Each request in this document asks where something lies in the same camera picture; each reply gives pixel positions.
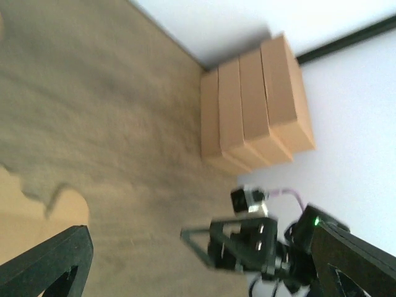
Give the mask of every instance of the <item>floor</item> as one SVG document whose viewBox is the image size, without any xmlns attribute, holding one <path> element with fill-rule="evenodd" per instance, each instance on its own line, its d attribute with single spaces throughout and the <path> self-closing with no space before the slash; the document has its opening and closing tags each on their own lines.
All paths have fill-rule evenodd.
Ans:
<svg viewBox="0 0 396 297">
<path fill-rule="evenodd" d="M 0 163 L 26 196 L 90 207 L 84 296 L 244 296 L 182 226 L 232 216 L 236 179 L 199 158 L 201 67 L 126 0 L 0 1 Z"/>
</svg>

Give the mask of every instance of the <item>purple cable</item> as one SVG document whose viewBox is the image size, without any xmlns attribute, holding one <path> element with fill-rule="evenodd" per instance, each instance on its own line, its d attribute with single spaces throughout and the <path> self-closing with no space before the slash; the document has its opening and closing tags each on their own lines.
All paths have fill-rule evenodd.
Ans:
<svg viewBox="0 0 396 297">
<path fill-rule="evenodd" d="M 301 199 L 300 195 L 297 193 L 296 190 L 293 190 L 293 189 L 285 187 L 283 189 L 276 189 L 276 190 L 270 190 L 269 191 L 269 197 L 270 198 L 271 197 L 277 197 L 277 196 L 280 196 L 280 195 L 283 195 L 283 194 L 291 194 L 291 195 L 293 195 L 296 198 L 299 206 L 301 207 L 301 211 L 304 211 L 305 206 L 303 204 L 303 200 Z"/>
</svg>

